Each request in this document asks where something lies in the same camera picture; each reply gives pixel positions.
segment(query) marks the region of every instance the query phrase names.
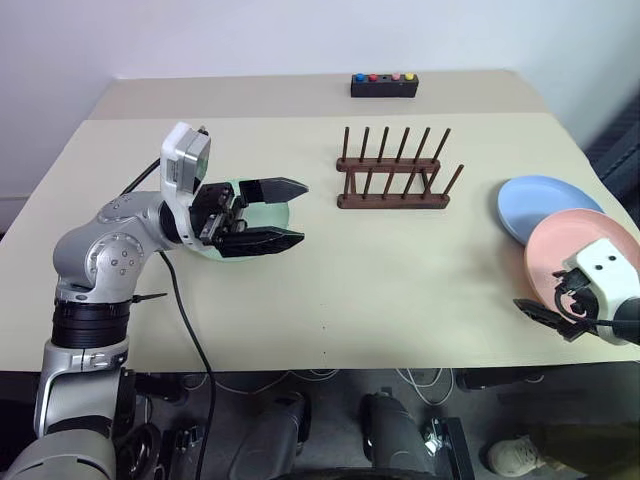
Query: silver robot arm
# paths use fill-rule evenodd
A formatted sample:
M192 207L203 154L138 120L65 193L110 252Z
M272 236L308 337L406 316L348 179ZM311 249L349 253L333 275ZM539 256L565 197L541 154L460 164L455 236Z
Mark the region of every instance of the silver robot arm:
M178 123L162 145L161 191L126 193L54 250L59 279L53 332L44 358L34 415L38 440L5 480L115 479L111 434L123 368L127 323L138 277L154 252L182 245L217 248L222 256L278 253L303 234L247 228L252 202L286 202L307 188L287 179L203 185L210 138Z

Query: green plate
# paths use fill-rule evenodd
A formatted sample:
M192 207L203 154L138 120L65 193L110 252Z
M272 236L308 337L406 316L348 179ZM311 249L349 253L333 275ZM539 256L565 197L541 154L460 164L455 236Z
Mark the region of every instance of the green plate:
M227 180L232 186L233 191L238 194L240 192L241 179ZM252 227L279 227L287 228L289 225L289 204L287 203L252 203L242 212L242 218L247 221L249 228ZM214 247L206 252L198 252L201 255L219 262L241 262L256 257L233 257L222 258L220 252Z

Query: plate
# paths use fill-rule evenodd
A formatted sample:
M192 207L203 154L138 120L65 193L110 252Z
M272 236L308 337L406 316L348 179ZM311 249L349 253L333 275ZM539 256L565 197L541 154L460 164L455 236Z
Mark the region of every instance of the plate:
M572 208L604 213L600 205L578 187L543 175L517 177L506 182L498 194L500 221L523 245L542 220Z
M240 192L239 182L242 179L227 180L233 187L236 195ZM289 204L288 203L251 203L242 212L242 218L247 221L249 228L252 227L279 227L286 229L289 226ZM223 258L220 252L214 247L199 254L219 262L241 262L256 257L231 257Z
M547 308L557 311L553 301L558 284L552 273L563 270L562 262L600 238L611 240L636 270L640 270L638 241L615 220L593 210L565 210L545 218L535 228L525 249L529 282Z

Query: white sneaker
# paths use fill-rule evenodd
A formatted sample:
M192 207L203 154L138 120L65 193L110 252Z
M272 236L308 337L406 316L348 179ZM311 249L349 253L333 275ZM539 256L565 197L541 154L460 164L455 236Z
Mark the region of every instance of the white sneaker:
M487 452L487 463L502 477L521 477L545 464L529 437L494 444Z

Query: blue plate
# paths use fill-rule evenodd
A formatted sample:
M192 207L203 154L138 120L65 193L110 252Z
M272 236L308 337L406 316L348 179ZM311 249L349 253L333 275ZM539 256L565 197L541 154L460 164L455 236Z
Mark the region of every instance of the blue plate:
M523 245L542 220L570 208L604 213L600 205L577 187L557 178L528 175L509 180L498 194L498 215L504 228Z

